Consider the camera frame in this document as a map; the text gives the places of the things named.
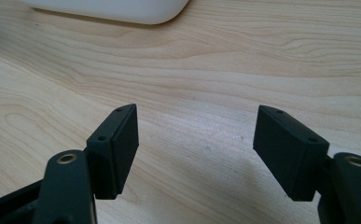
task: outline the white plastic device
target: white plastic device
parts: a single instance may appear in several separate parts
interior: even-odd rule
[[[142,24],[174,18],[188,0],[22,0],[31,7]]]

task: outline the black bracket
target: black bracket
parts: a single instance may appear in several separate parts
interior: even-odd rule
[[[0,198],[0,224],[94,224],[96,199],[116,199],[139,146],[136,105],[114,110],[84,151],[52,157],[44,178]]]
[[[327,156],[329,143],[282,110],[258,109],[254,150],[293,201],[318,191],[323,224],[361,224],[361,156]]]

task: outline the wooden table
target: wooden table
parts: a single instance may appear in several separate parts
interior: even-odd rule
[[[140,146],[99,223],[318,223],[253,150],[257,108],[361,155],[361,1],[191,0],[148,26],[0,0],[0,197],[130,103]]]

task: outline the light wooden surface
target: light wooden surface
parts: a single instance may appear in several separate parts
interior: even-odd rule
[[[99,223],[318,223],[252,149],[257,107],[361,155],[361,1],[191,0],[144,26],[0,0],[0,197],[129,103],[140,147]]]

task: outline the black plastic arm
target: black plastic arm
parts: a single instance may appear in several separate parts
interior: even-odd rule
[[[116,199],[138,146],[136,105],[117,108],[84,151],[55,155],[42,180],[0,198],[0,224],[96,223],[93,195]]]
[[[282,110],[258,109],[254,150],[293,201],[316,191],[323,224],[361,224],[361,156],[327,156],[329,143]]]

